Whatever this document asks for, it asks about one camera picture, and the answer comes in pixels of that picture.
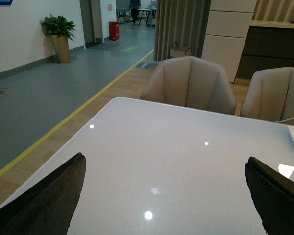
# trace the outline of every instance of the floor marking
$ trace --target floor marking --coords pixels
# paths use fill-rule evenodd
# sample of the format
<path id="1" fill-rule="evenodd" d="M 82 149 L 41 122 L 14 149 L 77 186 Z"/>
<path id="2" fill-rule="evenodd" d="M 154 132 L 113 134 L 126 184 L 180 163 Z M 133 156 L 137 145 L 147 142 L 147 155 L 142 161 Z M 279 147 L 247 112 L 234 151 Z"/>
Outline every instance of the floor marking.
<path id="1" fill-rule="evenodd" d="M 123 50 L 120 50 L 120 52 L 131 53 L 135 51 L 137 48 L 138 46 L 129 46 L 127 48 L 124 48 Z"/>
<path id="2" fill-rule="evenodd" d="M 30 146 L 27 150 L 25 150 L 23 153 L 21 153 L 16 159 L 14 159 L 8 165 L 6 165 L 4 168 L 2 168 L 0 170 L 0 177 L 4 173 L 6 173 L 9 169 L 11 169 L 16 163 L 18 163 L 20 160 L 22 160 L 27 154 L 29 154 L 31 151 L 33 151 L 37 146 L 39 146 L 43 141 L 45 141 L 49 136 L 51 136 L 55 131 L 57 131 L 60 127 L 62 127 L 66 122 L 68 122 L 72 117 L 74 117 L 77 113 L 79 113 L 90 102 L 92 102 L 93 100 L 95 100 L 100 94 L 102 94 L 104 91 L 106 91 L 116 81 L 118 81 L 121 77 L 123 77 L 125 74 L 127 74 L 132 68 L 134 68 L 140 62 L 142 62 L 146 57 L 148 57 L 152 53 L 153 53 L 153 50 L 151 52 L 149 52 L 147 55 L 145 55 L 142 59 L 140 59 L 139 61 L 137 61 L 134 65 L 132 65 L 131 67 L 129 67 L 126 71 L 124 71 L 116 79 L 114 79 L 112 82 L 110 82 L 107 86 L 105 86 L 96 95 L 94 95 L 92 98 L 90 98 L 88 101 L 86 101 L 82 106 L 80 106 L 78 109 L 76 109 L 73 113 L 71 113 L 69 116 L 67 116 L 62 122 L 60 122 L 58 125 L 56 125 L 55 127 L 53 127 L 49 132 L 47 132 L 44 136 L 42 136 L 39 140 L 37 140 L 32 146 Z"/>
<path id="3" fill-rule="evenodd" d="M 136 66 L 136 68 L 140 68 L 140 69 L 146 69 L 146 70 L 148 70 L 148 69 L 151 68 L 152 65 L 153 65 L 153 63 L 140 62 L 140 63 Z"/>

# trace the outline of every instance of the white cabinet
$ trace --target white cabinet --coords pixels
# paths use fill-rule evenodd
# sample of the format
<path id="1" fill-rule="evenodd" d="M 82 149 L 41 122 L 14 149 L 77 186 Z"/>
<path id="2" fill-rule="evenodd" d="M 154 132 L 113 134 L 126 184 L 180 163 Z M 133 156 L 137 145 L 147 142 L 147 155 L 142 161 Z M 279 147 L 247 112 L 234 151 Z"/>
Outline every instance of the white cabinet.
<path id="1" fill-rule="evenodd" d="M 221 64 L 234 82 L 256 0 L 212 0 L 202 59 Z"/>

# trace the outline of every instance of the gray curtain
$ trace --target gray curtain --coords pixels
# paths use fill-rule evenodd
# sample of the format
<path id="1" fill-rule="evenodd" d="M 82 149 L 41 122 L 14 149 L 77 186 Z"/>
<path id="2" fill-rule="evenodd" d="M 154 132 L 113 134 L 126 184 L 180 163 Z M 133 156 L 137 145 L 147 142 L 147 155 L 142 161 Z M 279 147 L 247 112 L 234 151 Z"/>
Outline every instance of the gray curtain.
<path id="1" fill-rule="evenodd" d="M 211 0 L 158 0 L 154 61 L 170 58 L 174 42 L 201 57 Z"/>

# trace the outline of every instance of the glossy table surface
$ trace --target glossy table surface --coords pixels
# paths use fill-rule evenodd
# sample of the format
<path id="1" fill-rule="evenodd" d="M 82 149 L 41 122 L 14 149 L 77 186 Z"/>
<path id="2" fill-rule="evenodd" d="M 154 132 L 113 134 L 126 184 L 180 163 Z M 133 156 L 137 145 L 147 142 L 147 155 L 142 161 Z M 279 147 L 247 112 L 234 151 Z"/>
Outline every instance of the glossy table surface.
<path id="1" fill-rule="evenodd" d="M 5 203 L 81 152 L 87 170 L 70 235 L 264 235 L 245 164 L 254 156 L 277 171 L 294 166 L 287 130 L 115 98 Z"/>

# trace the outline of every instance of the woven basket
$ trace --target woven basket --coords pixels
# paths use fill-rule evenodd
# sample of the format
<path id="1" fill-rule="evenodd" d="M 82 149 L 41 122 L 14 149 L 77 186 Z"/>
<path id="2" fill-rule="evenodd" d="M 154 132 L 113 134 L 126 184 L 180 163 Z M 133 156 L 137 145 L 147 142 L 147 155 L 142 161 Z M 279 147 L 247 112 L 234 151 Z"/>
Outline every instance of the woven basket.
<path id="1" fill-rule="evenodd" d="M 170 56 L 172 57 L 182 57 L 192 55 L 192 49 L 187 47 L 179 47 L 177 42 L 172 44 L 170 49 Z"/>

